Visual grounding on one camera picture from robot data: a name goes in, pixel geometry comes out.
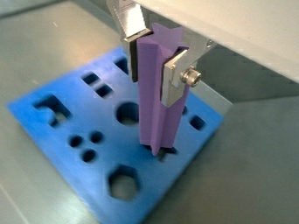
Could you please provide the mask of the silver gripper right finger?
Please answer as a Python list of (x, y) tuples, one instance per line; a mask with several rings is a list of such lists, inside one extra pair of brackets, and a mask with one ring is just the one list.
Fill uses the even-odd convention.
[(215, 47), (215, 42), (188, 28), (181, 28), (179, 47), (163, 65), (161, 103), (169, 108), (183, 97), (185, 87), (193, 88), (201, 73), (196, 70), (201, 56)]

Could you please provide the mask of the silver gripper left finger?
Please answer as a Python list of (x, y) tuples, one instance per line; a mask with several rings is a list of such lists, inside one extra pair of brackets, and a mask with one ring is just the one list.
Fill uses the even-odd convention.
[(125, 56), (126, 71), (132, 82), (137, 82), (136, 41), (152, 31), (145, 27), (141, 6), (133, 0), (106, 0), (106, 7), (116, 23)]

